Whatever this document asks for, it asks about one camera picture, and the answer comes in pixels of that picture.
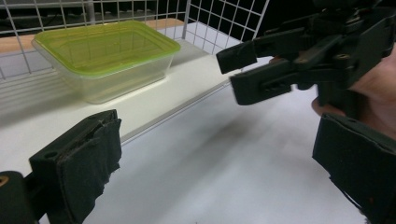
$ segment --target metal grid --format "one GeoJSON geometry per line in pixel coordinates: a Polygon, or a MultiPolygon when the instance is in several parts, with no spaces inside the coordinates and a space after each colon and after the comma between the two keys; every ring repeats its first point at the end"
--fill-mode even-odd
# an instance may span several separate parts
{"type": "Polygon", "coordinates": [[[26,36],[92,24],[139,20],[208,53],[257,36],[267,1],[1,0],[0,83],[53,72],[26,36]],[[4,50],[7,46],[16,46],[4,50]]]}

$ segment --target human hand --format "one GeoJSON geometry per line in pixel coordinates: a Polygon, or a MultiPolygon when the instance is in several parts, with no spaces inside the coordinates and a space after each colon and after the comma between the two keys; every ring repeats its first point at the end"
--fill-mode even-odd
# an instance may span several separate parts
{"type": "MultiPolygon", "coordinates": [[[[350,89],[364,98],[359,120],[396,140],[396,47],[350,89]]],[[[345,115],[331,105],[319,106],[318,99],[312,102],[312,107],[319,115],[345,115]]]]}

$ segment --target food storage container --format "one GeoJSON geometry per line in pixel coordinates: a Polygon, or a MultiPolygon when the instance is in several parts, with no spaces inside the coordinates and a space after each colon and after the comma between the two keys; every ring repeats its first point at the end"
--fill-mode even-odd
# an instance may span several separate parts
{"type": "Polygon", "coordinates": [[[164,78],[180,50],[175,40],[141,21],[44,31],[33,45],[92,104],[164,78]]]}

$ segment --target green lid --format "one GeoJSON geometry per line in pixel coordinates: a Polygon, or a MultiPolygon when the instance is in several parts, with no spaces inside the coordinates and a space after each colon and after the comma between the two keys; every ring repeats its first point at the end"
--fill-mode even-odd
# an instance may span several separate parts
{"type": "Polygon", "coordinates": [[[86,77],[110,75],[180,50],[176,41],[141,21],[44,31],[35,42],[67,69],[86,77]]]}

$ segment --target table surface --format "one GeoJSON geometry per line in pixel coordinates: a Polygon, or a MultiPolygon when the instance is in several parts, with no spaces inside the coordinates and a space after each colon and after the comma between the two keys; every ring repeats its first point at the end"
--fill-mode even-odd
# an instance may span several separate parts
{"type": "Polygon", "coordinates": [[[311,159],[315,94],[240,106],[217,91],[124,145],[85,223],[363,224],[311,159]]]}
{"type": "Polygon", "coordinates": [[[27,175],[39,149],[115,108],[120,169],[84,223],[364,223],[311,159],[315,90],[237,105],[215,57],[181,45],[165,80],[103,105],[80,101],[55,75],[9,83],[0,90],[0,170],[27,175]]]}

